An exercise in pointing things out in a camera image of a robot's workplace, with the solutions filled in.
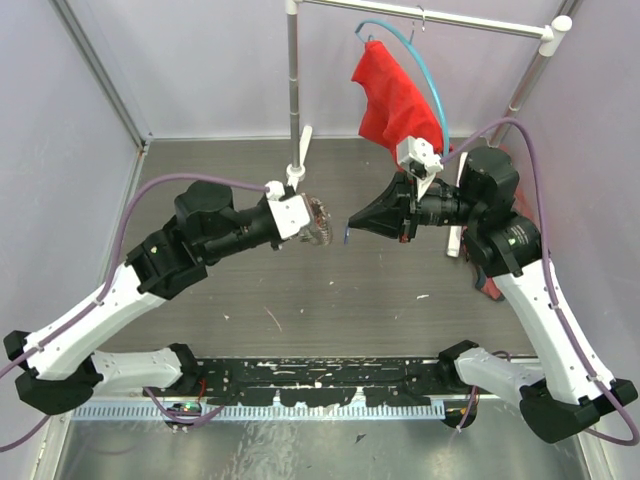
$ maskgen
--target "wire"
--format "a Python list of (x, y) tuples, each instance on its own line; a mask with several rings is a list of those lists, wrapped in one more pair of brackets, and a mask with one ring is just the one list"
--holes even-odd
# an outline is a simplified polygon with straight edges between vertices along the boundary
[(194, 419), (180, 418), (180, 417), (175, 416), (173, 413), (171, 413), (166, 408), (164, 408), (162, 406), (162, 404), (160, 403), (160, 400), (158, 400), (158, 398), (153, 394), (153, 392), (151, 391), (150, 388), (144, 387), (143, 390), (145, 391), (145, 393), (147, 395), (149, 395), (149, 398), (151, 398), (151, 401), (155, 404), (156, 407), (158, 407), (158, 410), (160, 410), (165, 417), (168, 417), (172, 422), (182, 423), (182, 424), (185, 424), (185, 425), (190, 425), (190, 426), (192, 426), (194, 428), (198, 428), (198, 427), (201, 427), (201, 426), (209, 423), (224, 408), (224, 405), (220, 405), (219, 407), (214, 408), (209, 413), (207, 413), (205, 415), (202, 415), (201, 417), (198, 417), (195, 420)]
[(409, 53), (411, 54), (415, 62), (418, 64), (418, 67), (420, 67), (420, 71), (422, 72), (422, 75), (424, 76), (425, 80), (429, 84), (429, 88), (431, 89), (431, 95), (433, 96), (433, 101), (436, 104), (438, 120), (440, 122), (440, 128), (442, 129), (442, 141), (444, 143), (444, 148), (442, 149), (442, 152), (443, 154), (449, 153), (449, 124), (447, 123), (447, 117), (444, 114), (444, 107), (442, 106), (442, 102), (440, 101), (440, 95), (438, 95), (436, 82), (433, 80), (433, 77), (431, 76), (431, 72), (427, 68), (427, 65), (424, 63), (424, 61), (422, 60), (422, 57), (420, 56), (418, 51), (415, 49), (415, 47), (411, 45), (411, 42), (407, 40), (407, 38), (404, 35), (402, 35), (402, 33), (400, 33), (392, 25), (388, 24), (387, 22), (383, 22), (382, 20), (370, 19), (370, 20), (365, 20), (363, 22), (360, 22), (360, 24), (358, 25), (358, 28), (356, 28), (356, 35), (360, 40), (362, 40), (363, 43), (365, 43), (365, 41), (360, 36), (360, 30), (362, 30), (362, 27), (367, 23), (378, 25), (382, 28), (387, 29), (389, 32), (395, 35), (395, 37), (398, 40), (400, 40), (402, 45), (404, 45), (404, 47), (409, 51)]
[(201, 379), (200, 380), (200, 385), (202, 385), (202, 388), (200, 389), (200, 395), (198, 395), (198, 403), (200, 403), (200, 400), (202, 400), (204, 392), (207, 389), (207, 381), (204, 378)]
[[(155, 188), (158, 185), (161, 185), (163, 183), (173, 182), (173, 181), (177, 181), (177, 180), (192, 180), (192, 181), (200, 180), (200, 181), (204, 181), (204, 182), (217, 183), (217, 184), (220, 184), (220, 185), (227, 185), (229, 187), (241, 188), (241, 189), (244, 189), (244, 190), (250, 190), (250, 191), (255, 191), (255, 192), (268, 192), (269, 191), (269, 188), (266, 187), (266, 186), (254, 185), (254, 184), (251, 184), (251, 183), (244, 183), (244, 182), (237, 182), (235, 180), (227, 180), (225, 178), (213, 177), (211, 175), (203, 175), (203, 174), (199, 174), (199, 173), (172, 173), (172, 174), (169, 174), (169, 175), (162, 175), (160, 177), (154, 178), (153, 180), (150, 180), (149, 182), (145, 183), (142, 186), (142, 188), (140, 188), (140, 190), (138, 190), (136, 192), (136, 194), (133, 196), (133, 198), (131, 199), (131, 201), (127, 205), (127, 208), (125, 209), (125, 211), (124, 211), (124, 213), (123, 213), (123, 215), (122, 215), (122, 217), (120, 219), (120, 222), (118, 223), (118, 229), (116, 231), (116, 237), (115, 237), (115, 240), (113, 242), (113, 245), (111, 247), (111, 252), (110, 252), (109, 269), (107, 270), (107, 275), (106, 275), (106, 279), (104, 281), (104, 285), (102, 287), (102, 290), (100, 290), (100, 293), (98, 293), (98, 295), (96, 296), (95, 300), (93, 302), (89, 302), (88, 305), (86, 305), (82, 310), (80, 310), (80, 312), (78, 312), (76, 315), (74, 315), (68, 322), (64, 323), (63, 325), (58, 327), (56, 330), (51, 332), (49, 335), (44, 337), (39, 342), (38, 347), (32, 347), (32, 348), (28, 349), (26, 352), (23, 352), (16, 359), (11, 361), (8, 365), (5, 365), (2, 369), (0, 369), (0, 379), (3, 378), (4, 376), (6, 376), (11, 370), (13, 370), (20, 363), (22, 363), (22, 362), (28, 360), (29, 358), (31, 358), (38, 350), (43, 349), (46, 345), (48, 345), (53, 340), (55, 340), (57, 337), (59, 337), (64, 332), (69, 330), (71, 327), (76, 325), (84, 317), (86, 317), (90, 312), (92, 312), (98, 305), (100, 305), (102, 303), (102, 301), (105, 299), (105, 297), (109, 293), (109, 289), (111, 288), (111, 284), (113, 283), (113, 279), (115, 277), (116, 270), (117, 270), (118, 265), (119, 265), (120, 253), (122, 251), (122, 244), (123, 244), (123, 241), (124, 241), (124, 233), (125, 233), (125, 230), (127, 228), (127, 224), (129, 223), (129, 219), (131, 218), (131, 214), (133, 213), (134, 208), (136, 207), (138, 202), (140, 202), (140, 199), (142, 197), (144, 197), (149, 190), (151, 190), (151, 189), (153, 189), (153, 188)], [(47, 422), (47, 420), (49, 418), (50, 417), (48, 417), (48, 416), (44, 417), (24, 437), (16, 440), (13, 443), (10, 443), (9, 445), (5, 445), (4, 447), (0, 447), (0, 452), (6, 452), (8, 450), (11, 450), (13, 448), (16, 448), (16, 447), (22, 445), (24, 442), (29, 440), (33, 435), (35, 435), (35, 433), (44, 426), (44, 424)]]
[(19, 438), (15, 442), (9, 443), (7, 445), (0, 446), (0, 453), (4, 453), (4, 452), (8, 452), (9, 450), (13, 450), (14, 448), (17, 448), (20, 445), (22, 445), (23, 443), (25, 443), (27, 440), (29, 440), (31, 437), (33, 437), (36, 433), (38, 433), (38, 430), (40, 430), (42, 427), (44, 427), (45, 424), (49, 421), (50, 418), (51, 417), (49, 415), (47, 415), (45, 417), (42, 417), (42, 419), (36, 424), (36, 426), (33, 427), (22, 438)]
[(582, 346), (580, 345), (580, 341), (576, 337), (576, 334), (574, 333), (573, 329), (571, 328), (571, 325), (569, 324), (569, 320), (567, 320), (567, 317), (562, 311), (562, 308), (560, 308), (559, 306), (560, 302), (558, 299), (558, 295), (556, 294), (555, 285), (553, 283), (553, 277), (551, 275), (551, 258), (549, 256), (549, 237), (547, 233), (545, 205), (542, 199), (542, 187), (541, 187), (541, 181), (540, 181), (540, 165), (538, 163), (538, 156), (536, 154), (535, 147), (533, 146), (533, 140), (531, 139), (531, 134), (529, 133), (529, 131), (520, 121), (516, 120), (515, 118), (509, 118), (509, 117), (501, 118), (481, 128), (476, 133), (471, 135), (467, 140), (462, 142), (462, 144), (454, 152), (451, 152), (445, 155), (444, 157), (442, 157), (441, 162), (443, 165), (450, 162), (451, 160), (459, 156), (462, 152), (464, 152), (468, 147), (470, 147), (473, 144), (473, 142), (475, 142), (482, 135), (505, 123), (509, 123), (517, 127), (518, 130), (520, 130), (520, 133), (522, 134), (522, 137), (524, 138), (524, 141), (527, 144), (527, 149), (529, 150), (529, 157), (531, 160), (531, 168), (533, 170), (533, 180), (534, 180), (534, 186), (535, 186), (535, 192), (536, 192), (536, 202), (538, 205), (538, 217), (540, 219), (540, 237), (541, 237), (541, 243), (542, 243), (542, 271), (544, 273), (544, 280), (549, 293), (549, 298), (551, 299), (551, 306), (553, 310), (556, 312), (558, 320), (560, 321), (560, 324), (562, 325), (562, 328), (565, 334), (567, 335), (567, 338), (569, 339), (569, 343), (571, 343), (571, 346), (575, 350), (576, 355), (578, 356), (578, 358), (580, 359), (580, 362), (582, 363), (585, 370), (587, 371), (587, 374), (589, 375), (590, 378), (593, 379), (594, 384), (600, 389), (600, 391), (603, 393), (605, 398), (611, 403), (611, 405), (613, 405), (615, 410), (620, 414), (624, 422), (629, 427), (629, 430), (631, 431), (631, 439), (630, 440), (619, 439), (604, 433), (600, 433), (593, 429), (587, 429), (586, 431), (591, 435), (594, 435), (602, 440), (614, 443), (616, 445), (624, 445), (628, 447), (638, 445), (638, 443), (640, 443), (640, 432), (638, 431), (638, 427), (636, 426), (635, 422), (633, 421), (633, 419), (631, 418), (627, 410), (620, 404), (618, 399), (613, 395), (613, 393), (611, 393), (611, 391), (607, 388), (607, 386), (601, 380), (598, 379), (600, 378), (598, 376), (598, 373), (596, 372), (595, 368), (589, 361), (589, 358), (587, 357), (584, 350), (582, 349)]

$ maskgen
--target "gray floor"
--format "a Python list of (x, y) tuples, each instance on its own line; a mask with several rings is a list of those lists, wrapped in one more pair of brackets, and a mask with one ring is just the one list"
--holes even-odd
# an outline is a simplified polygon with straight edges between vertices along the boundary
[(74, 421), (59, 480), (590, 478), (575, 437), (540, 441), (519, 413), (481, 400), (458, 435), (439, 421), (220, 422), (172, 435), (154, 421)]
[[(262, 184), (282, 179), (287, 163), (284, 140), (156, 142), (142, 181), (183, 171)], [(354, 231), (343, 245), (349, 215), (393, 175), (386, 150), (364, 140), (314, 139), (307, 172), (301, 191), (329, 208), (336, 230), (331, 246), (292, 241), (278, 253), (264, 246), (225, 259), (209, 279), (136, 320), (104, 349), (184, 342), (199, 356), (432, 356), (469, 338), (490, 351), (533, 353), (509, 305), (476, 292), (469, 266), (445, 257), (445, 228), (423, 227), (409, 245)], [(143, 199), (128, 248), (162, 226), (186, 187), (161, 186)], [(257, 200), (255, 193), (235, 193), (236, 208)]]

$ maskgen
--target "black joint cover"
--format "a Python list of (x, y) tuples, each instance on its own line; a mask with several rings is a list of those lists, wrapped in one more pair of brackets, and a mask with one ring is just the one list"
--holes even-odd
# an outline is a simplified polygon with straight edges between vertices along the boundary
[(64, 380), (38, 380), (37, 371), (24, 372), (16, 378), (20, 400), (47, 415), (60, 415), (73, 410), (93, 395), (93, 387), (103, 377), (96, 372), (91, 357)]
[(200, 366), (196, 357), (188, 345), (184, 343), (173, 343), (169, 349), (176, 354), (180, 360), (182, 376), (169, 389), (176, 390), (181, 395), (186, 395), (193, 389), (200, 379)]
[[(4, 337), (4, 349), (7, 352), (9, 360), (15, 360), (24, 353), (25, 339), (29, 335), (29, 332), (22, 332), (20, 330), (14, 330), (9, 335)], [(29, 370), (27, 361), (20, 362), (20, 368), (25, 372)]]
[(458, 377), (455, 360), (461, 354), (472, 348), (478, 348), (478, 344), (471, 340), (463, 340), (438, 354), (437, 375), (438, 379), (444, 385), (450, 387), (461, 387), (465, 385), (465, 383), (460, 380), (460, 377)]

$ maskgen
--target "white clamp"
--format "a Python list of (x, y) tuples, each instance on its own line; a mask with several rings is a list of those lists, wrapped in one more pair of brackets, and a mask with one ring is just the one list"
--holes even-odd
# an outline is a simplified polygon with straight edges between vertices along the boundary
[(424, 138), (407, 137), (396, 147), (398, 165), (417, 179), (418, 200), (421, 200), (436, 174), (444, 169), (440, 155)]
[(267, 200), (280, 200), (284, 197), (284, 185), (282, 182), (272, 180), (266, 184), (266, 187), (269, 189), (267, 192)]

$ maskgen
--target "white mounting bracket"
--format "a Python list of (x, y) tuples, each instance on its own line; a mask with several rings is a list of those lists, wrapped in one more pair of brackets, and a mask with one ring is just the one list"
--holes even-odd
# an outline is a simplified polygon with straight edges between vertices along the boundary
[(440, 155), (434, 153), (433, 145), (424, 138), (407, 137), (396, 147), (398, 165), (413, 176), (418, 186), (418, 201), (427, 193), (436, 174), (444, 169)]

